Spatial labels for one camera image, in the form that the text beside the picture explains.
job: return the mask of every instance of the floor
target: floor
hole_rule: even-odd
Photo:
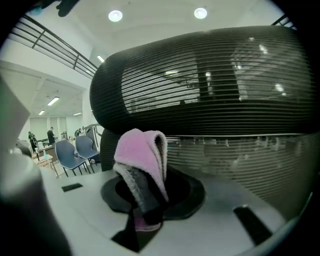
[[[88,165],[88,167],[89,167],[89,169],[90,169],[90,172],[92,173],[92,169],[91,169],[90,166],[89,166],[89,162],[87,161],[86,164]],[[65,172],[64,172],[64,169],[62,168],[62,166],[60,165],[60,163],[59,163],[58,161],[55,161],[55,162],[54,162],[54,166],[55,166],[55,168],[56,168],[57,173],[59,174],[60,179],[66,179],[66,178],[68,178],[67,175],[66,175]],[[101,170],[101,163],[97,163],[97,164],[92,163],[91,166],[92,166],[92,168],[93,168],[93,170],[94,170],[94,173],[100,173],[100,172],[102,171],[102,170]],[[86,171],[85,171],[85,168],[84,168],[83,165],[80,167],[80,169],[81,169],[82,175],[89,175],[89,172],[86,172]],[[65,170],[66,170],[66,172],[67,172],[67,174],[68,174],[69,177],[74,177],[75,175],[76,175],[76,176],[81,176],[81,173],[80,173],[80,171],[79,171],[78,168],[76,168],[76,169],[74,170],[75,175],[74,175],[74,173],[72,172],[72,170],[68,170],[68,169],[65,169]]]

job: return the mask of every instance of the black metal railing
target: black metal railing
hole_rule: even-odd
[[[278,18],[274,23],[271,24],[272,26],[282,26],[282,27],[288,27],[290,29],[296,30],[297,28],[295,25],[289,20],[287,15],[282,15],[280,18]]]
[[[41,52],[92,79],[97,66],[71,45],[33,18],[24,15],[14,26],[9,39]]]

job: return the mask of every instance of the chair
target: chair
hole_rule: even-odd
[[[90,163],[90,159],[100,153],[98,151],[92,149],[92,144],[93,144],[93,141],[87,136],[75,137],[75,148],[78,151],[79,157],[84,158],[84,159],[88,159],[89,165],[90,165],[93,173],[95,173],[95,171]]]
[[[58,141],[55,143],[55,154],[58,158],[61,166],[63,167],[63,170],[65,172],[65,175],[68,177],[68,174],[66,172],[66,169],[72,170],[74,176],[76,176],[75,168],[79,168],[79,171],[82,175],[80,165],[83,165],[85,171],[87,171],[86,167],[86,159],[75,157],[75,147],[69,143],[66,140]]]

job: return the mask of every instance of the pink and gray cloth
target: pink and gray cloth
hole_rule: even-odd
[[[136,231],[161,227],[163,205],[169,201],[165,188],[167,148],[165,135],[154,130],[132,129],[118,141],[113,169],[122,176],[137,204],[133,209]]]

